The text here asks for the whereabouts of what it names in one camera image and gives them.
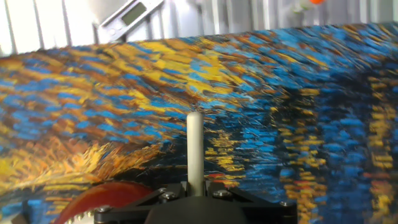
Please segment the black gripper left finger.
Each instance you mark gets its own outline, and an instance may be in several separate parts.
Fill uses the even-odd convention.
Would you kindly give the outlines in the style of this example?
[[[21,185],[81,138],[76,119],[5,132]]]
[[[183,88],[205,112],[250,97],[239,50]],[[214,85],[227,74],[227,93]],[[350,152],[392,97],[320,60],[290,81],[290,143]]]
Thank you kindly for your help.
[[[152,208],[186,196],[187,182],[168,184],[123,207],[102,206],[97,208],[94,214],[94,224],[144,224]]]

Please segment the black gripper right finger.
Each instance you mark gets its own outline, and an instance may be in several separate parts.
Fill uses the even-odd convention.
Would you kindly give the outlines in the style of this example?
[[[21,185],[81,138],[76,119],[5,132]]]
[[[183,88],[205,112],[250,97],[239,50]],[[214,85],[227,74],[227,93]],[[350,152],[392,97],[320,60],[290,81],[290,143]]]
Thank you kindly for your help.
[[[205,182],[205,187],[207,197],[233,203],[243,211],[249,223],[297,224],[295,202],[270,202],[221,182]]]

